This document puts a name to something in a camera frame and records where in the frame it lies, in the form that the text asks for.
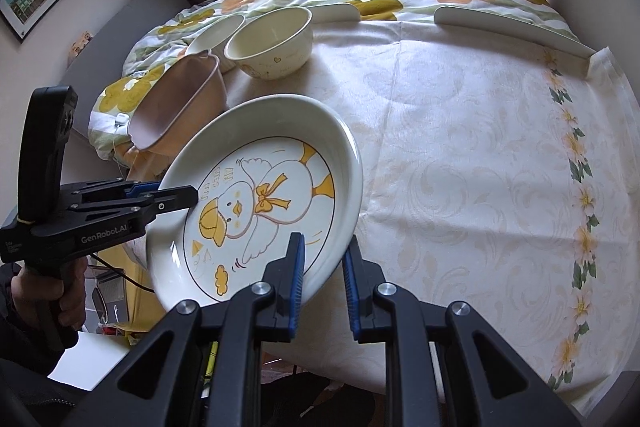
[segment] headboard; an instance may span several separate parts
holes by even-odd
[[[105,87],[122,76],[122,65],[133,45],[189,6],[187,0],[131,0],[100,29],[60,81],[78,94],[74,130],[87,136],[95,101]]]

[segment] hand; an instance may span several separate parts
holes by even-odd
[[[88,265],[86,257],[72,261],[74,279],[72,285],[64,293],[64,284],[59,279],[36,275],[28,268],[11,279],[11,295],[14,298],[15,310],[29,327],[40,329],[36,314],[36,301],[56,301],[60,299],[60,315],[58,320],[62,326],[72,326],[79,330],[86,318],[84,311],[84,271]]]

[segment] person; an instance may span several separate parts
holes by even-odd
[[[0,377],[4,380],[0,386],[7,386],[42,427],[58,427],[86,391],[46,378],[62,353],[47,346],[35,303],[57,300],[60,324],[79,330],[85,319],[87,264],[86,257],[73,261],[74,277],[66,292],[61,280],[37,275],[15,263],[0,266]],[[7,406],[0,401],[0,417],[7,418],[7,412],[1,410]]]

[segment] metal bolt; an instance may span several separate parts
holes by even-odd
[[[396,291],[398,291],[398,288],[396,288],[395,284],[391,284],[390,282],[383,282],[378,285],[378,293],[382,295],[393,295]]]
[[[251,291],[256,295],[267,295],[271,291],[271,285],[268,282],[260,281],[251,286]]]
[[[468,315],[471,311],[471,306],[469,306],[465,301],[455,301],[451,305],[451,311],[460,316]]]
[[[191,299],[185,299],[184,301],[180,301],[175,305],[175,310],[180,315],[189,315],[196,311],[198,307],[198,303],[196,301],[192,301]]]

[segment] bowl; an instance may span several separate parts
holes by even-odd
[[[311,56],[311,18],[311,12],[301,7],[261,15],[229,39],[225,57],[254,78],[276,80],[287,76]]]
[[[236,63],[225,57],[225,46],[231,36],[244,24],[244,15],[233,14],[217,20],[209,28],[198,35],[184,53],[193,55],[204,50],[211,52],[220,59],[220,73],[232,70]]]
[[[209,50],[187,55],[142,99],[129,121],[129,136],[138,150],[173,158],[226,109],[220,60]]]
[[[336,112],[277,94],[238,105],[196,134],[160,188],[181,185],[196,187],[199,203],[146,229],[146,263],[165,309],[182,299],[223,301],[259,281],[291,232],[305,236],[305,303],[351,240],[362,162]]]

